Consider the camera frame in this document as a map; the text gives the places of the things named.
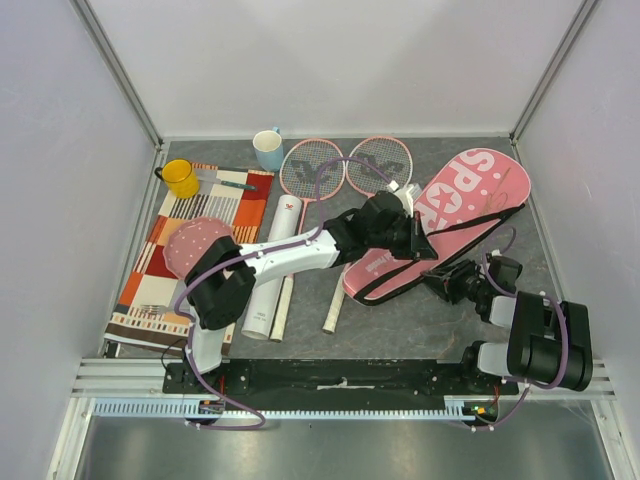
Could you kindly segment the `pink sport racket bag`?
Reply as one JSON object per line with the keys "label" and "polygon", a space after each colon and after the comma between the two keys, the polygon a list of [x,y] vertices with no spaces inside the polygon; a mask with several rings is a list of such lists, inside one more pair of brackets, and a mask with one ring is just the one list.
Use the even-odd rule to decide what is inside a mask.
{"label": "pink sport racket bag", "polygon": [[508,155],[488,148],[459,153],[414,201],[438,257],[397,260],[372,249],[346,269],[346,295],[375,306],[414,288],[422,273],[458,260],[522,209],[530,191],[528,173]]}

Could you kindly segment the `pink badminton racket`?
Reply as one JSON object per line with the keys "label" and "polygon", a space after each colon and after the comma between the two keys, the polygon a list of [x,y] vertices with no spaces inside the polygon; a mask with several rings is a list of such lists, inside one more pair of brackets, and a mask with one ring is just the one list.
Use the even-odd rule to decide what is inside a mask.
{"label": "pink badminton racket", "polygon": [[285,156],[280,169],[280,184],[285,193],[293,195],[303,203],[298,231],[302,232],[307,207],[317,200],[316,185],[319,185],[320,199],[335,195],[342,187],[345,170],[342,163],[334,163],[318,176],[320,168],[328,161],[342,157],[339,147],[333,142],[311,138],[297,143]]}
{"label": "pink badminton racket", "polygon": [[348,162],[348,183],[367,198],[379,190],[387,190],[390,181],[397,187],[405,187],[413,174],[413,160],[406,145],[393,137],[374,136],[361,141],[351,151],[350,158],[359,158],[382,172],[384,181],[374,170],[358,162]]}

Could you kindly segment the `white shuttlecock tube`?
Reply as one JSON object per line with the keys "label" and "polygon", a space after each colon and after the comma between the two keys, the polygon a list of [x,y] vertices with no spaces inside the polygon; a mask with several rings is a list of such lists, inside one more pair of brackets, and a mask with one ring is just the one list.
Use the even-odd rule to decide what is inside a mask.
{"label": "white shuttlecock tube", "polygon": [[[302,201],[292,195],[279,197],[268,241],[279,241],[292,237],[297,229]],[[253,290],[241,333],[255,340],[270,337],[272,323],[279,300],[283,278],[264,283]]]}

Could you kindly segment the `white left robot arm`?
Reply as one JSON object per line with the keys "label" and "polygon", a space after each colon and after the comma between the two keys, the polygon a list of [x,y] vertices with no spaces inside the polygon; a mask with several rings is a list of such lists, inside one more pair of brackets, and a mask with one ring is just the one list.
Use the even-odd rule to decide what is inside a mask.
{"label": "white left robot arm", "polygon": [[413,202],[380,191],[363,206],[324,221],[303,234],[263,244],[237,244],[229,235],[212,241],[195,264],[186,268],[186,300],[197,317],[191,320],[185,356],[185,382],[208,393],[219,382],[219,369],[196,359],[202,330],[223,331],[239,319],[253,290],[270,281],[308,270],[330,269],[383,249],[399,260],[433,260],[438,253],[423,230]]}

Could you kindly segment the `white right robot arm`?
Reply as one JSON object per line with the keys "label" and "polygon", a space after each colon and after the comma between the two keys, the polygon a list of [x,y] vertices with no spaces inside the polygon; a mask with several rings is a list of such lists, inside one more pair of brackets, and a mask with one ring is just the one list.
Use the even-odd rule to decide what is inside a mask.
{"label": "white right robot arm", "polygon": [[488,254],[481,264],[467,259],[421,274],[442,300],[468,300],[483,322],[509,333],[505,342],[476,341],[465,349],[460,386],[481,393],[496,376],[543,389],[585,390],[593,376],[588,308],[517,289],[522,270],[514,259]]}

